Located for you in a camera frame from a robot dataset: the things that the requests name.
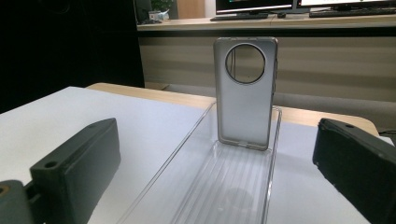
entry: circular camera cutout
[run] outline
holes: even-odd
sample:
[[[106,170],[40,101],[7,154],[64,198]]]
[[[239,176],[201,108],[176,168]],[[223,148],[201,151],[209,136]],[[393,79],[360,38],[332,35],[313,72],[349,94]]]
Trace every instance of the circular camera cutout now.
[[[232,48],[226,57],[228,75],[236,82],[250,84],[264,74],[265,58],[262,52],[249,44]]]

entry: clear acrylic stand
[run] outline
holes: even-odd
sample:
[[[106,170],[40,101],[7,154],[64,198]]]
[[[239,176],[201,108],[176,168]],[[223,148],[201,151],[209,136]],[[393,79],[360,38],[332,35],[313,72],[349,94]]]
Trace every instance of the clear acrylic stand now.
[[[217,140],[210,106],[118,223],[265,223],[281,110],[264,151]]]

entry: silver phone case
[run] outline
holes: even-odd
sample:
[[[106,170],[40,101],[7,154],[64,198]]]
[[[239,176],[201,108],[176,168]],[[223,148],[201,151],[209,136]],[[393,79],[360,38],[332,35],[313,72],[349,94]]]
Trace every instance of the silver phone case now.
[[[264,58],[260,77],[238,82],[226,68],[227,55],[240,45],[256,48]],[[268,148],[276,79],[277,41],[273,37],[223,37],[214,43],[218,138],[221,143]]]

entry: acrylic display holder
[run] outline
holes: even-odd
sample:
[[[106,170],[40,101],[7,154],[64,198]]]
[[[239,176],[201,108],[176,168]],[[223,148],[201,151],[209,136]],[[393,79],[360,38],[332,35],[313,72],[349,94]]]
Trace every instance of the acrylic display holder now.
[[[264,151],[225,145],[210,106],[118,223],[265,223],[280,120]]]

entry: wall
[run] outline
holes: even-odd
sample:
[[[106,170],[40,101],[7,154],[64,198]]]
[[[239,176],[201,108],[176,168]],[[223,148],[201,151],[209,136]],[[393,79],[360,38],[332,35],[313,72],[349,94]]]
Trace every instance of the wall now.
[[[215,37],[140,38],[145,80],[215,87]],[[278,39],[276,91],[396,102],[396,38]]]

